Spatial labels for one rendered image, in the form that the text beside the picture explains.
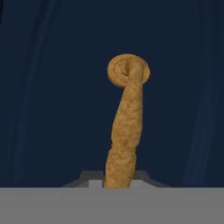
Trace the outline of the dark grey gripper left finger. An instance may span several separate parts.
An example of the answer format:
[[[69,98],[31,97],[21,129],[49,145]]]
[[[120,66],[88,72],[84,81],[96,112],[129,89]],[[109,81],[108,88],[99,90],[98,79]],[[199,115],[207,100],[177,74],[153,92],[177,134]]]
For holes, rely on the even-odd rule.
[[[80,177],[68,184],[65,187],[84,187],[88,188],[89,180],[103,180],[103,171],[83,171],[80,174]]]

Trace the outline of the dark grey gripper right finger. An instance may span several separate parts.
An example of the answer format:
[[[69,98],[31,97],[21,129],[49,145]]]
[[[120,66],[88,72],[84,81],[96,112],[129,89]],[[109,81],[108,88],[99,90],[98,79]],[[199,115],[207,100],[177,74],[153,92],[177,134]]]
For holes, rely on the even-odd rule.
[[[130,184],[131,188],[138,187],[167,187],[167,185],[152,179],[146,171],[135,171],[134,177]]]

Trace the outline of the dark blue drawer front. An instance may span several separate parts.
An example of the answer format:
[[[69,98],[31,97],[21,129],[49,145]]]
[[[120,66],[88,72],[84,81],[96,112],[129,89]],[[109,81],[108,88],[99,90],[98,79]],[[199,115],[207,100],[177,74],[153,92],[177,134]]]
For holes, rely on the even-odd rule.
[[[224,0],[0,0],[0,187],[103,169],[122,53],[150,66],[137,169],[224,187]]]

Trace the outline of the brass drawer handle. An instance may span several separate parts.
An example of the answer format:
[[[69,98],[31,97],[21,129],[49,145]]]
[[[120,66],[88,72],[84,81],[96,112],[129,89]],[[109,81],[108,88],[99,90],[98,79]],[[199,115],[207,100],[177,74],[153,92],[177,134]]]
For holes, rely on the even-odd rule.
[[[142,58],[120,54],[109,62],[108,77],[124,90],[112,125],[103,187],[129,188],[143,129],[143,86],[150,69]]]

